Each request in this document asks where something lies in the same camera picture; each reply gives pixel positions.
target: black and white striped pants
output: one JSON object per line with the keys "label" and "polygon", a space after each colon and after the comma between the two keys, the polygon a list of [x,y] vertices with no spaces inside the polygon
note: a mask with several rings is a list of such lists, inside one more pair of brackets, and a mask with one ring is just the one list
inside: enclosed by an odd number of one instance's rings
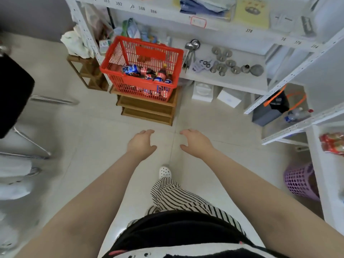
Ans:
{"label": "black and white striped pants", "polygon": [[[145,215],[169,210],[201,212],[230,223],[232,226],[236,227],[240,232],[246,235],[241,225],[233,217],[231,217],[225,211],[214,207],[200,196],[182,189],[179,184],[171,178],[162,178],[158,180],[154,184],[150,194],[153,198],[154,205],[147,210]],[[137,220],[138,219],[131,221],[128,224],[128,227]]]}

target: white box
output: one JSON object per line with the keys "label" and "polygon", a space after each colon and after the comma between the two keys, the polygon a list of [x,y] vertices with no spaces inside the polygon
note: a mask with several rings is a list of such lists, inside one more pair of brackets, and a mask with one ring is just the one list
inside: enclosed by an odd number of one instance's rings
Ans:
{"label": "white box", "polygon": [[235,108],[243,100],[243,91],[223,88],[217,98]]}
{"label": "white box", "polygon": [[192,99],[203,100],[212,102],[214,98],[214,86],[211,84],[205,84],[201,82],[195,82],[194,91],[192,93]]}

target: hand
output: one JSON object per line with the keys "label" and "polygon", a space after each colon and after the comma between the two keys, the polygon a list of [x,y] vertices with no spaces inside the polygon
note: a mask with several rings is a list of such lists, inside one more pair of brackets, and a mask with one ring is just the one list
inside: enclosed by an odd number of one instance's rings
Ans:
{"label": "hand", "polygon": [[154,130],[142,130],[137,133],[128,143],[127,153],[132,152],[140,157],[140,160],[145,160],[157,149],[157,146],[150,145],[150,136]]}
{"label": "hand", "polygon": [[180,145],[180,148],[188,154],[203,159],[207,153],[214,149],[209,138],[195,129],[185,129],[180,134],[187,137],[187,144]]}

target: red shopping basket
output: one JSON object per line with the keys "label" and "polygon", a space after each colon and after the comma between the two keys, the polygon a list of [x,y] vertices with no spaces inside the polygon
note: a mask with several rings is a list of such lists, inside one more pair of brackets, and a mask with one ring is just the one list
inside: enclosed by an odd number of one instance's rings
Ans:
{"label": "red shopping basket", "polygon": [[[117,36],[106,52],[100,70],[109,76],[116,89],[122,93],[168,101],[173,89],[177,87],[182,60],[183,50],[181,49]],[[155,72],[166,64],[167,74],[172,75],[172,83],[154,82],[121,72],[123,66],[132,64],[151,68]]]}

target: purple basket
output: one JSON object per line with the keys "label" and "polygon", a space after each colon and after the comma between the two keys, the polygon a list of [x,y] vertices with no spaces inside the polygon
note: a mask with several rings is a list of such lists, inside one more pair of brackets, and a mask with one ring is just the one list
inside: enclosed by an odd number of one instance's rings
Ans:
{"label": "purple basket", "polygon": [[314,174],[312,163],[308,163],[298,169],[287,169],[284,172],[284,183],[293,194],[320,201],[320,198],[313,192],[309,184],[309,177],[312,174]]}

